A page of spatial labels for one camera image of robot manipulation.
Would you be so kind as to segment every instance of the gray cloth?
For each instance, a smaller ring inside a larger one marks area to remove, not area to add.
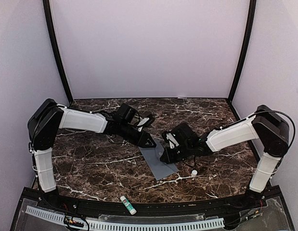
[[[159,160],[160,156],[164,152],[164,148],[157,139],[154,139],[154,141],[156,143],[155,148],[139,148],[139,150],[151,169],[155,179],[160,180],[178,172],[179,170],[174,164],[167,165]]]

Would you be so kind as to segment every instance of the small white cap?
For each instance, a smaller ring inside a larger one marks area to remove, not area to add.
[[[192,177],[197,176],[197,173],[198,173],[197,170],[193,170],[192,173],[191,173]]]
[[[130,213],[131,213],[132,215],[134,215],[135,213],[137,213],[137,211],[133,208],[133,209],[130,210]]]

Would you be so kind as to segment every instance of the wire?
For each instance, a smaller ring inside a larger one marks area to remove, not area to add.
[[[295,127],[294,121],[293,121],[292,118],[291,118],[290,116],[288,116],[286,113],[283,113],[283,112],[280,112],[280,111],[275,111],[275,110],[255,112],[255,113],[253,113],[252,115],[248,116],[248,118],[251,118],[251,117],[253,117],[253,116],[255,116],[255,115],[259,115],[259,114],[263,114],[263,113],[277,113],[277,114],[281,114],[281,115],[287,117],[287,118],[291,121],[291,123],[292,123],[292,127],[293,127],[293,136],[292,136],[292,140],[291,140],[291,142],[290,142],[290,144],[289,144],[289,146],[288,146],[288,149],[287,149],[287,151],[288,151],[289,148],[292,146],[293,141],[294,141],[294,138],[295,138],[296,127]]]
[[[56,211],[63,212],[65,216],[67,216],[67,214],[70,214],[70,215],[72,215],[72,218],[73,218],[73,217],[80,218],[82,221],[84,221],[84,222],[87,224],[87,231],[90,231],[89,223],[87,222],[87,220],[86,220],[85,218],[82,217],[82,215],[79,215],[79,214],[77,214],[77,213],[73,213],[73,212],[68,211],[68,210],[67,210],[67,207],[66,207],[66,210],[63,210],[63,209],[56,208],[56,207],[52,206],[51,204],[49,204],[49,202],[45,199],[45,197],[44,197],[44,195],[43,195],[43,190],[42,190],[42,188],[41,188],[41,186],[40,186],[40,184],[39,184],[39,178],[38,178],[38,177],[37,177],[37,181],[38,181],[38,188],[39,188],[39,191],[41,192],[41,197],[42,197],[42,199],[46,202],[46,204],[47,204],[49,207],[53,208],[53,209],[56,210]]]
[[[262,208],[263,208],[263,202],[262,202],[261,200],[259,200],[259,203],[260,203],[260,205],[261,205],[260,209],[257,210],[257,211],[255,211],[255,212],[254,212],[253,214],[251,214],[250,216],[253,216],[253,215],[255,215],[255,214],[258,214],[259,211],[262,210]],[[255,204],[250,210],[248,210],[247,212],[245,212],[245,213],[244,213],[243,215],[241,215],[239,218],[237,218],[237,219],[235,219],[235,220],[233,220],[233,221],[231,221],[231,222],[229,222],[229,223],[226,223],[225,225],[228,225],[228,226],[238,226],[239,224],[242,224],[243,222],[247,221],[248,219],[244,219],[244,220],[242,220],[242,221],[239,221],[238,223],[235,223],[236,221],[242,219],[242,218],[245,217],[247,214],[249,214],[249,213],[250,213],[256,206],[257,206],[257,204]]]
[[[194,166],[192,166],[192,165],[189,165],[188,163],[186,163],[185,161],[183,161],[182,160],[182,162],[184,163],[184,164],[186,164],[188,167],[195,167],[197,164],[196,164],[196,156],[194,155]]]

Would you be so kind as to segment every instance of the white wall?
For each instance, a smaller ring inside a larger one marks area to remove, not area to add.
[[[298,0],[257,2],[250,45],[233,104],[241,117],[266,104],[294,119],[295,143],[272,183],[280,185],[298,230]]]
[[[74,98],[227,97],[249,0],[52,0]]]
[[[34,173],[26,124],[46,98],[67,103],[41,0],[0,0],[0,231]]]

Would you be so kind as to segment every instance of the dark brown marble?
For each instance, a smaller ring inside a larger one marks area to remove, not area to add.
[[[162,145],[162,131],[181,122],[187,122],[200,135],[235,121],[224,99],[76,100],[72,107],[113,111],[123,102],[140,114],[155,115],[155,122],[146,130]],[[123,142],[120,137],[113,141]],[[177,163],[177,174],[157,182],[136,146],[111,144],[105,135],[71,129],[59,130],[52,154],[60,194],[112,202],[119,202],[122,195],[132,203],[170,203],[242,194],[257,165],[244,142],[198,157],[194,168]],[[192,165],[193,158],[187,163]],[[198,171],[194,179],[190,176],[193,169]]]

